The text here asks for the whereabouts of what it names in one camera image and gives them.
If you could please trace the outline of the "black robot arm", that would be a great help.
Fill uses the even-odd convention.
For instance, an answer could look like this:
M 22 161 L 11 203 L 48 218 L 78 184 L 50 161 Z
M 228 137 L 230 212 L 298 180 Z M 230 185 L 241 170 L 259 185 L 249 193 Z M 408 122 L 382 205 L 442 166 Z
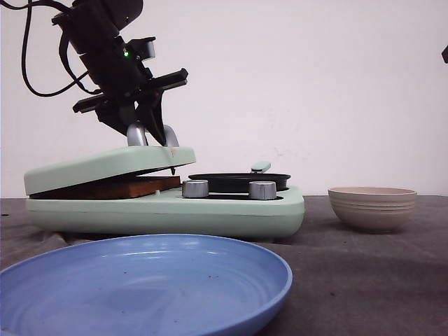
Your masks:
M 162 94 L 185 85 L 188 72 L 181 69 L 155 78 L 143 64 L 154 57 L 154 37 L 125 42 L 120 30 L 137 18 L 142 1 L 74 1 L 52 23 L 62 29 L 59 56 L 68 64 L 73 46 L 89 77 L 101 92 L 82 99 L 74 112 L 95 111 L 98 120 L 121 134 L 140 122 L 161 145 L 166 145 L 162 120 Z

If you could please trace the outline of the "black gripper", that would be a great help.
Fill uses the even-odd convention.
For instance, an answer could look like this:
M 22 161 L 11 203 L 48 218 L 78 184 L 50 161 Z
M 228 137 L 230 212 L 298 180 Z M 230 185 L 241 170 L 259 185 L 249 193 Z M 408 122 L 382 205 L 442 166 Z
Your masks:
M 444 50 L 442 51 L 442 58 L 444 60 L 444 63 L 447 64 L 448 63 L 448 46 L 446 46 L 444 48 Z
M 127 51 L 120 30 L 140 15 L 140 10 L 63 10 L 52 19 L 62 30 L 59 56 L 68 64 L 72 46 L 99 92 L 79 101 L 75 112 L 95 111 L 98 121 L 126 136 L 129 122 L 139 120 L 159 144 L 165 144 L 162 119 L 164 91 L 187 83 L 180 69 L 155 77 L 145 60 Z

